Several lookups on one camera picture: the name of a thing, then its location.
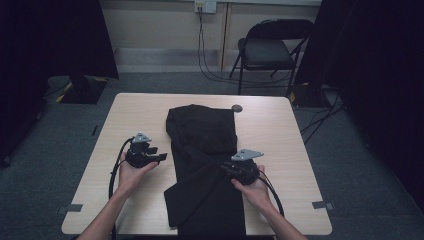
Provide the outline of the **person's left hand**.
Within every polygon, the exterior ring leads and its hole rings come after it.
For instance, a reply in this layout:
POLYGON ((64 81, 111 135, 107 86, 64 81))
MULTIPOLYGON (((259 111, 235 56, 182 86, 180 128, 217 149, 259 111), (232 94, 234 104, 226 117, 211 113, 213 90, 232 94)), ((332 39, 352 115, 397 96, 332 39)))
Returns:
POLYGON ((126 154, 123 153, 120 157, 119 183, 115 193, 128 198, 142 182, 144 176, 158 165, 158 162, 151 162, 142 168, 135 168, 126 161, 126 154))

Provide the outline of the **tall black curtain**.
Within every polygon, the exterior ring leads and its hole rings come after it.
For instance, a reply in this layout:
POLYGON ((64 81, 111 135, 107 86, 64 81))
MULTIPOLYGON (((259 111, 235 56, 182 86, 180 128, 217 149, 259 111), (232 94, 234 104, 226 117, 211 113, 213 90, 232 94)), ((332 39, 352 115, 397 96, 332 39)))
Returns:
POLYGON ((339 89, 424 212, 424 0, 321 0, 296 81, 339 89))

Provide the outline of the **person's right hand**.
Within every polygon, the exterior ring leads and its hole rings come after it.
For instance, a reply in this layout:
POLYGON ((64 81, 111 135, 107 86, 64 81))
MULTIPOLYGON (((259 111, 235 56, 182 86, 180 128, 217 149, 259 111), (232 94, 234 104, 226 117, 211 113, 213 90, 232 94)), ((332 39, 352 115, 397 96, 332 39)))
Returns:
POLYGON ((232 179, 231 183, 234 187, 239 190, 248 202, 258 210, 268 209, 273 206, 269 193, 268 187, 260 179, 257 179, 250 185, 242 185, 238 180, 232 179))

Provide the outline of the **white wall outlet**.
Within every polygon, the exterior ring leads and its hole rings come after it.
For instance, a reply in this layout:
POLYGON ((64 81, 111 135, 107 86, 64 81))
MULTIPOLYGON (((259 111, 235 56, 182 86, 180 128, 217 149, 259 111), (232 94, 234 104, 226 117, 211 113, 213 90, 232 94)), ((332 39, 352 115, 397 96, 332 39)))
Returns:
POLYGON ((215 14, 217 12, 217 2, 210 0, 196 0, 194 2, 196 13, 215 14))

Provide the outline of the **wide black curtain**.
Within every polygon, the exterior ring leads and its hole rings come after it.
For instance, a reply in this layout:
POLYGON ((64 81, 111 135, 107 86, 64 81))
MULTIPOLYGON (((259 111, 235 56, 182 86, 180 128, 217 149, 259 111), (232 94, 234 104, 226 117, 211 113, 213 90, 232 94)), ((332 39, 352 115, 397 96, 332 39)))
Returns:
POLYGON ((0 167, 38 120, 53 76, 116 79, 100 0, 0 0, 0 167))

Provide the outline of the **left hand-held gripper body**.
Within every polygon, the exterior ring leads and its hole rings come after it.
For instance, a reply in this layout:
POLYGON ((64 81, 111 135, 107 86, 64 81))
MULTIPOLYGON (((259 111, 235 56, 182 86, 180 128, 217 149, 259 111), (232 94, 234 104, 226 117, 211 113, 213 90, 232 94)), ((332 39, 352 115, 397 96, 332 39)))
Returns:
POLYGON ((142 168, 151 162, 158 162, 156 154, 147 154, 147 149, 151 148, 151 141, 152 139, 142 132, 137 133, 131 141, 125 160, 135 168, 142 168))

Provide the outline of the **black pants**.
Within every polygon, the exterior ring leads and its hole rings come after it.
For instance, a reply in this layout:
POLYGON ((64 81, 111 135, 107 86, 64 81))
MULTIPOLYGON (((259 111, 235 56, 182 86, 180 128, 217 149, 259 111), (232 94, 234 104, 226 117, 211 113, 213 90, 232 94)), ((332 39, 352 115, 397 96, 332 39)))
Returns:
POLYGON ((169 226, 181 240, 242 240, 243 200, 221 165, 237 152, 234 113, 200 105, 168 112, 177 183, 165 190, 169 226))

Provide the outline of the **black folding chair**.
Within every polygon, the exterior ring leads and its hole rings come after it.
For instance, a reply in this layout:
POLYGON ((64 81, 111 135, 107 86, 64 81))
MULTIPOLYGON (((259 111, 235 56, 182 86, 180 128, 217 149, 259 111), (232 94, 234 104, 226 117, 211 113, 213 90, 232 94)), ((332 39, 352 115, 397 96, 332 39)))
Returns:
POLYGON ((238 94, 241 94, 243 72, 279 70, 290 72, 290 89, 302 45, 309 39, 314 24, 307 19, 264 20, 254 25, 245 38, 238 41, 238 56, 229 77, 239 70, 238 94))

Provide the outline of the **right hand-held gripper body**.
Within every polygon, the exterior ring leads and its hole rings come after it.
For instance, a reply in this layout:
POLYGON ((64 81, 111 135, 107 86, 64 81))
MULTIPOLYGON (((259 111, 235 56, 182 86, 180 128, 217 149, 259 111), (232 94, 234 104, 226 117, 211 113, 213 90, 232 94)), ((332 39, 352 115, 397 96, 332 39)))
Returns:
POLYGON ((231 157, 229 162, 230 173, 242 185, 254 183, 259 178, 260 172, 253 159, 262 156, 262 152, 241 149, 231 157))

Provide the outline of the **black stand base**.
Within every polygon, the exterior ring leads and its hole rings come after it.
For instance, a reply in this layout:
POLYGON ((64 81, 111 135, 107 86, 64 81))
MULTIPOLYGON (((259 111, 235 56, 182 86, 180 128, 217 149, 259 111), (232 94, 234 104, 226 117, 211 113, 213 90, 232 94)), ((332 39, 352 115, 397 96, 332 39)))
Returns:
POLYGON ((287 92, 291 104, 300 108, 329 108, 330 102, 320 87, 309 84, 292 85, 287 92))
POLYGON ((96 104, 108 81, 104 78, 75 75, 57 98, 62 104, 96 104))

